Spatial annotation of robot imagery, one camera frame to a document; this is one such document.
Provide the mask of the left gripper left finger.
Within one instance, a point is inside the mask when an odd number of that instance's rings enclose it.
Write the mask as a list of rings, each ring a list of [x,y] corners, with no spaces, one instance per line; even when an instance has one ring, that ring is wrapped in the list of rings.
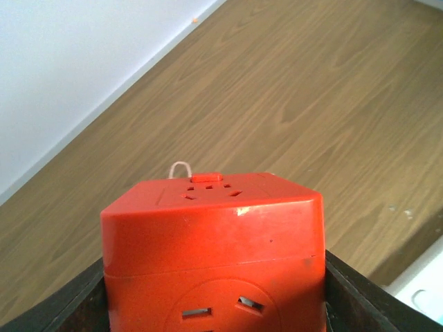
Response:
[[[108,331],[102,259],[44,301],[1,326],[2,331]]]

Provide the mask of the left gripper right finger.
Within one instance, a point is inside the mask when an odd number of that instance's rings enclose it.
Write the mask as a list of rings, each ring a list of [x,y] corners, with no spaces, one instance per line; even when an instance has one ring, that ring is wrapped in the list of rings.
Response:
[[[400,302],[327,251],[326,330],[441,331],[442,325]]]

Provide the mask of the white multicolour power strip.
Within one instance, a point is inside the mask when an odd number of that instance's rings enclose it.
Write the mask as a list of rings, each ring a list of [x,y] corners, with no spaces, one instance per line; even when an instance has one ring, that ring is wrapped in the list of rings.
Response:
[[[386,291],[442,324],[442,237],[391,283]]]

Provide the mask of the red cube socket adapter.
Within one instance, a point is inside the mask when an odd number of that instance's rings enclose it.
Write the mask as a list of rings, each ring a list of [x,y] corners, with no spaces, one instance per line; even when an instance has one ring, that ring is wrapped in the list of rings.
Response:
[[[100,215],[112,331],[325,331],[323,198],[270,173],[144,181]]]

